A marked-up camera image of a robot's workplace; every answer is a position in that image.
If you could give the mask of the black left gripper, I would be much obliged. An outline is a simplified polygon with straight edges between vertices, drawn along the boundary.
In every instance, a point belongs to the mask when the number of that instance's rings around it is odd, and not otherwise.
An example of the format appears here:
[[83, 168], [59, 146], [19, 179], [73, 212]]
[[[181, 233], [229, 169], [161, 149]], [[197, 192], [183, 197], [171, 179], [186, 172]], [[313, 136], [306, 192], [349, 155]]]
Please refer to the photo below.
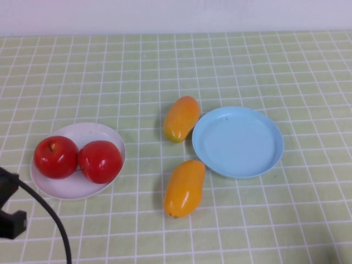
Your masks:
[[7, 213], [3, 206], [19, 189], [19, 176], [9, 172], [1, 172], [1, 238], [15, 239], [27, 228], [27, 213], [17, 210]]

